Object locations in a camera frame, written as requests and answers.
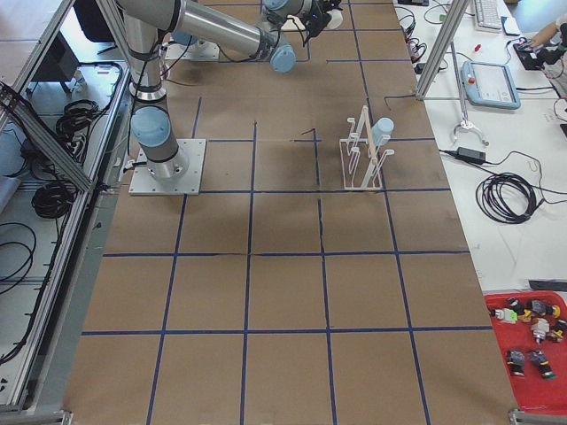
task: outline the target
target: metal mounting plate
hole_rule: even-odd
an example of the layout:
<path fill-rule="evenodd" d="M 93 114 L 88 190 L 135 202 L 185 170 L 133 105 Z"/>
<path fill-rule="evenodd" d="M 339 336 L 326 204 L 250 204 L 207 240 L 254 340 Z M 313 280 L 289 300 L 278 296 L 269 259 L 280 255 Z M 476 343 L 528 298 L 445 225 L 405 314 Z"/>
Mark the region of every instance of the metal mounting plate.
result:
<path fill-rule="evenodd" d="M 177 139 L 180 149 L 189 158 L 189 168 L 179 178 L 165 181 L 155 179 L 145 166 L 134 170 L 129 193 L 131 195 L 198 195 L 205 163 L 205 139 Z M 138 162 L 146 160 L 140 151 Z"/>
<path fill-rule="evenodd" d="M 213 42 L 206 42 L 198 49 L 189 49 L 185 52 L 186 46 L 172 44 L 167 48 L 166 59 L 192 60 L 193 62 L 217 62 L 219 60 L 219 46 Z"/>

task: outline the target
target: wire bundle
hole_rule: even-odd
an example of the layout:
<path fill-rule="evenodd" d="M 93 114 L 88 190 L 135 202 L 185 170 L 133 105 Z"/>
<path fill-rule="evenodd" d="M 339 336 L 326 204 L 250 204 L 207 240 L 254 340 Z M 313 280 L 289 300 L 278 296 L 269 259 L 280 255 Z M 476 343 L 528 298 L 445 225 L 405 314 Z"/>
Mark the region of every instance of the wire bundle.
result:
<path fill-rule="evenodd" d="M 414 37 L 413 33 L 416 29 L 416 16 L 415 14 L 409 10 L 407 7 L 403 6 L 394 6 L 396 9 L 402 9 L 406 11 L 408 14 L 402 16 L 398 19 L 401 29 L 404 32 L 404 37 L 406 39 L 406 45 L 408 46 L 409 56 L 411 58 L 411 63 L 414 64 L 419 62 L 419 60 L 423 57 L 425 52 L 427 51 L 427 44 L 421 42 L 419 38 Z M 410 19 L 410 23 L 407 27 L 404 27 L 403 21 L 404 19 Z"/>
<path fill-rule="evenodd" d="M 43 219 L 59 219 L 69 212 L 75 198 L 73 189 L 64 182 L 51 182 L 38 189 L 32 197 L 35 213 Z"/>
<path fill-rule="evenodd" d="M 524 212 L 517 213 L 507 203 L 505 191 L 512 190 L 526 201 Z M 477 204 L 489 218 L 504 224 L 521 224 L 528 221 L 542 205 L 533 186 L 522 176 L 514 173 L 492 174 L 477 186 Z"/>
<path fill-rule="evenodd" d="M 55 131 L 59 143 L 75 158 L 77 162 L 84 162 L 90 139 L 92 123 L 100 117 L 97 102 L 83 99 L 65 106 L 63 116 L 58 119 Z M 75 134 L 87 129 L 84 137 L 75 137 Z"/>

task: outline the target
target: metal profile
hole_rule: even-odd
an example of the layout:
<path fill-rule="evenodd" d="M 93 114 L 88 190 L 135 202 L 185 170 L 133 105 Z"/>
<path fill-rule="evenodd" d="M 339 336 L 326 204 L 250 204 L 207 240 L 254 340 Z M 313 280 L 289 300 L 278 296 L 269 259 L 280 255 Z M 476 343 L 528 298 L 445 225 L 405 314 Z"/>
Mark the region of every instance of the metal profile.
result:
<path fill-rule="evenodd" d="M 59 145 L 53 135 L 47 131 L 37 118 L 30 111 L 14 101 L 10 91 L 4 86 L 0 90 L 0 102 L 12 109 L 26 126 L 26 130 L 34 137 L 34 145 L 53 163 L 61 173 L 80 191 L 90 191 L 94 183 L 82 171 L 81 165 L 71 158 L 71 156 Z"/>
<path fill-rule="evenodd" d="M 439 65 L 447 52 L 449 43 L 453 41 L 454 33 L 456 33 L 459 24 L 461 24 L 462 16 L 464 15 L 467 7 L 469 5 L 469 0 L 455 0 L 449 6 L 449 13 L 445 19 L 445 23 L 439 31 L 439 35 L 435 39 L 435 44 L 431 49 L 429 58 L 427 59 L 427 64 L 423 69 L 422 76 L 419 79 L 416 87 L 416 98 L 418 100 L 424 100 L 425 95 L 429 87 L 433 83 L 433 79 L 439 70 Z"/>
<path fill-rule="evenodd" d="M 513 410 L 509 413 L 512 425 L 567 425 L 567 416 L 531 414 Z"/>
<path fill-rule="evenodd" d="M 69 412 L 56 412 L 52 414 L 18 415 L 0 417 L 0 425 L 70 425 L 73 415 Z"/>

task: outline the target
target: grid line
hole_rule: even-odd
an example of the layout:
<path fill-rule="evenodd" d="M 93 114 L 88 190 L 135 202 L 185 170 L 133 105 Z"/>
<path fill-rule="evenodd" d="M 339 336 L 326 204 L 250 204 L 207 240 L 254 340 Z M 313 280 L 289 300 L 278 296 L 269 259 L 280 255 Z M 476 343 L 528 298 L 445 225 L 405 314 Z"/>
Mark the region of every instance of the grid line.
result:
<path fill-rule="evenodd" d="M 470 254 L 469 250 L 432 250 L 432 251 L 330 251 L 330 252 L 256 252 L 253 257 L 337 257 L 353 255 L 459 255 Z M 243 256 L 245 253 L 234 252 L 124 252 L 115 254 L 104 254 L 108 259 L 127 259 L 140 257 L 220 257 L 220 256 Z"/>
<path fill-rule="evenodd" d="M 478 332 L 492 330 L 492 326 L 437 326 L 400 328 L 325 328 L 325 329 L 147 329 L 147 330 L 86 330 L 82 336 L 136 336 L 136 335 L 288 335 L 288 334 L 383 334 L 426 332 Z"/>

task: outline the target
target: white desk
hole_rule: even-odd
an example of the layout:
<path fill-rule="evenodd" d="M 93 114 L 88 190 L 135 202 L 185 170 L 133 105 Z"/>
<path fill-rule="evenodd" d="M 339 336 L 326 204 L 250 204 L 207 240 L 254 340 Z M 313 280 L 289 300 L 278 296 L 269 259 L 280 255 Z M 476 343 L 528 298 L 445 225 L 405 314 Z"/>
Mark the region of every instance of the white desk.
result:
<path fill-rule="evenodd" d="M 426 43 L 428 50 L 425 52 L 422 62 L 426 62 L 437 38 L 437 34 L 441 29 L 441 25 L 432 25 L 426 22 L 423 18 L 425 11 L 428 8 L 413 6 L 408 7 L 416 16 L 416 30 L 414 36 L 418 37 L 421 42 Z M 501 15 L 509 16 L 509 11 L 504 3 L 501 4 L 500 9 Z M 407 15 L 407 12 L 402 9 L 397 9 L 399 17 Z M 427 18 L 429 20 L 435 21 L 438 19 L 439 14 L 444 13 L 443 9 L 438 7 L 429 12 Z M 404 20 L 404 25 L 406 26 L 410 19 Z M 454 36 L 454 46 L 456 51 L 467 55 L 469 58 L 478 62 L 488 62 L 495 64 L 507 63 L 512 73 L 514 83 L 516 87 L 522 88 L 536 88 L 536 87 L 549 87 L 550 83 L 547 77 L 538 71 L 526 71 L 522 66 L 522 63 L 517 57 L 517 54 L 512 48 L 512 43 L 508 47 L 508 52 L 511 56 L 507 55 L 506 43 L 510 40 L 514 40 L 518 37 L 505 35 L 504 33 L 489 33 L 483 31 L 477 31 L 474 25 L 474 17 L 470 15 L 465 15 L 462 18 L 461 25 Z M 474 49 L 477 45 L 481 45 L 479 51 L 475 52 Z M 431 85 L 429 92 L 427 93 L 428 98 L 458 98 L 459 93 L 457 90 L 456 80 L 454 77 L 453 61 L 450 54 L 446 54 L 445 60 L 448 64 L 448 68 L 445 71 L 441 71 L 435 78 L 435 81 Z M 466 60 L 463 56 L 457 57 L 458 64 L 462 64 Z M 529 93 L 519 92 L 519 96 L 522 99 L 533 99 L 533 98 L 556 98 L 556 93 L 552 89 L 533 91 Z"/>
<path fill-rule="evenodd" d="M 423 19 L 427 8 L 413 6 L 409 9 L 417 20 L 414 36 L 431 49 L 441 25 L 435 26 Z M 407 14 L 401 9 L 397 11 L 399 17 Z M 439 13 L 443 13 L 441 8 L 428 13 L 427 17 L 435 20 Z M 504 3 L 501 3 L 501 14 L 509 15 Z M 514 38 L 478 32 L 473 18 L 465 15 L 454 37 L 454 45 L 457 51 L 473 60 L 504 63 L 508 59 L 506 42 Z M 477 44 L 481 44 L 481 49 L 475 52 Z M 543 73 L 525 71 L 516 53 L 511 46 L 509 48 L 511 60 L 508 65 L 517 87 L 550 85 Z M 424 55 L 423 61 L 427 58 L 428 54 Z M 454 150 L 464 146 L 485 151 L 491 162 L 502 160 L 510 151 L 522 151 L 540 160 L 543 187 L 567 191 L 567 137 L 553 112 L 556 93 L 552 90 L 522 93 L 522 106 L 516 111 L 481 108 L 467 103 L 470 120 L 485 133 L 490 145 L 483 146 L 473 133 L 460 133 L 457 143 L 453 143 L 453 128 L 462 118 L 458 100 L 452 100 L 458 99 L 458 91 L 450 55 L 446 60 L 448 69 L 437 75 L 425 101 L 438 147 Z M 567 279 L 567 204 L 544 204 L 522 225 L 499 224 L 488 219 L 476 203 L 476 188 L 488 174 L 449 157 L 443 158 L 443 164 L 484 291 L 526 290 L 529 289 L 527 279 Z M 537 168 L 525 157 L 512 156 L 503 165 L 492 169 L 517 173 L 529 182 L 538 183 Z M 546 198 L 561 199 L 549 194 Z"/>
<path fill-rule="evenodd" d="M 440 149 L 464 146 L 485 151 L 491 162 L 499 162 L 512 150 L 521 151 L 540 160 L 544 187 L 566 191 L 567 138 L 552 106 L 551 99 L 525 100 L 515 112 L 487 112 L 470 106 L 470 119 L 490 141 L 484 149 L 472 133 L 461 133 L 453 144 L 450 135 L 461 116 L 458 101 L 426 101 Z M 544 204 L 522 225 L 500 224 L 488 219 L 475 201 L 476 188 L 488 174 L 449 157 L 443 158 L 443 165 L 483 290 L 528 289 L 527 279 L 567 278 L 567 204 Z M 514 155 L 491 169 L 514 172 L 538 183 L 537 168 L 525 157 Z"/>

